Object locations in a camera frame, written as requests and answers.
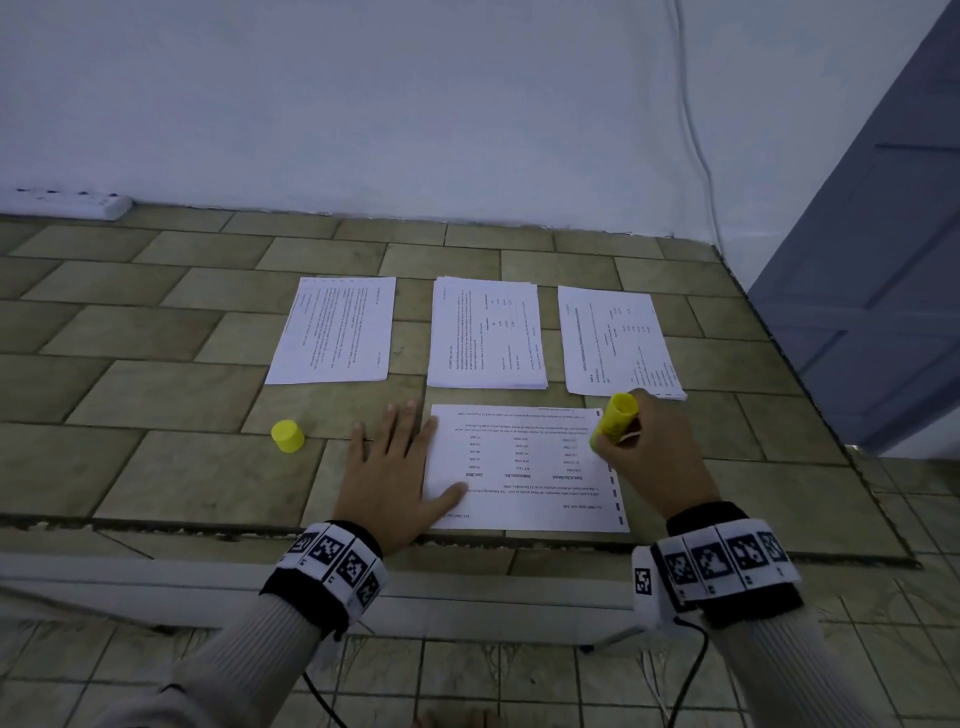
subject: white extension socket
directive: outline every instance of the white extension socket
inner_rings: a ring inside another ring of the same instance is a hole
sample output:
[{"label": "white extension socket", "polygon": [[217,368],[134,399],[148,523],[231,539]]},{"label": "white extension socket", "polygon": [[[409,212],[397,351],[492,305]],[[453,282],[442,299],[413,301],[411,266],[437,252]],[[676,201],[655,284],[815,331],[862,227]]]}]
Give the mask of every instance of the white extension socket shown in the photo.
[{"label": "white extension socket", "polygon": [[133,205],[124,195],[58,192],[54,189],[0,188],[0,214],[116,220]]}]

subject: stack of paper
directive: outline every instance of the stack of paper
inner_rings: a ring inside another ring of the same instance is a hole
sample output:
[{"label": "stack of paper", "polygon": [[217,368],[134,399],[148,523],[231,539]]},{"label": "stack of paper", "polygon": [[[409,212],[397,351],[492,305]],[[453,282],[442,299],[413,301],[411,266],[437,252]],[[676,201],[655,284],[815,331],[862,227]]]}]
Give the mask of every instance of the stack of paper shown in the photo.
[{"label": "stack of paper", "polygon": [[546,389],[533,283],[439,278],[433,284],[431,387]]},{"label": "stack of paper", "polygon": [[423,496],[469,490],[434,528],[630,530],[616,473],[590,449],[599,409],[434,404]]},{"label": "stack of paper", "polygon": [[267,384],[387,378],[396,279],[301,278]]},{"label": "stack of paper", "polygon": [[642,387],[686,399],[649,295],[560,286],[558,297],[570,392],[608,397]]}]

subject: hand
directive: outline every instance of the hand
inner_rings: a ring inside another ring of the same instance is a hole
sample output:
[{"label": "hand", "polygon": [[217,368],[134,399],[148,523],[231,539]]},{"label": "hand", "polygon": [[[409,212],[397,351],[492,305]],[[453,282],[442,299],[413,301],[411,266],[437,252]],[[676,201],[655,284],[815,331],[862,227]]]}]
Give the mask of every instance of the hand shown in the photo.
[{"label": "hand", "polygon": [[467,483],[455,483],[440,497],[420,499],[423,465],[430,438],[437,431],[437,418],[427,420],[420,434],[413,437],[416,417],[417,403],[412,400],[403,408],[399,422],[396,406],[388,406],[366,460],[363,423],[353,426],[347,474],[333,507],[334,519],[351,521],[370,531],[384,556],[409,546],[467,492]]},{"label": "hand", "polygon": [[720,500],[679,404],[658,400],[642,389],[630,394],[639,408],[639,436],[614,444],[606,435],[598,435],[596,453],[665,519]]}]

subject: sheet of paper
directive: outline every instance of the sheet of paper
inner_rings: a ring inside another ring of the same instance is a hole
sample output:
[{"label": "sheet of paper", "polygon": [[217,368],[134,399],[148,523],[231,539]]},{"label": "sheet of paper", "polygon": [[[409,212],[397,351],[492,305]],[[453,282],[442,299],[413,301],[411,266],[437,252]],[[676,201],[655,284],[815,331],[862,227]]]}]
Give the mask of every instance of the sheet of paper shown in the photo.
[{"label": "sheet of paper", "polygon": [[267,384],[387,378],[396,279],[301,278]]},{"label": "sheet of paper", "polygon": [[558,299],[567,390],[608,397],[642,387],[686,399],[649,295],[560,286]]},{"label": "sheet of paper", "polygon": [[439,278],[433,284],[431,387],[546,389],[533,283]]},{"label": "sheet of paper", "polygon": [[616,473],[592,449],[599,409],[434,404],[426,497],[469,491],[434,528],[627,532]]}]

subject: person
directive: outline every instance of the person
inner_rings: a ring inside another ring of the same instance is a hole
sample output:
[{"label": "person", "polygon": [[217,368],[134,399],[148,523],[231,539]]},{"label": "person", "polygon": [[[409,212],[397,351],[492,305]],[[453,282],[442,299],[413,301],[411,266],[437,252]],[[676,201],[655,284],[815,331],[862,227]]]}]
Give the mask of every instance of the person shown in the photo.
[{"label": "person", "polygon": [[[683,411],[642,390],[635,435],[596,451],[665,519],[670,535],[745,518],[721,499]],[[417,407],[391,405],[364,456],[364,427],[352,431],[347,473],[333,521],[378,555],[397,553],[467,491],[451,485],[421,498],[437,428],[416,432]],[[811,610],[792,584],[703,602],[702,622],[746,697],[757,728],[875,728],[888,725],[828,652]],[[261,728],[270,725],[321,639],[347,627],[340,602],[299,570],[277,569],[249,611],[171,668],[151,693],[110,709],[99,728]],[[475,714],[470,728],[499,725]],[[431,716],[415,720],[435,728]]]}]

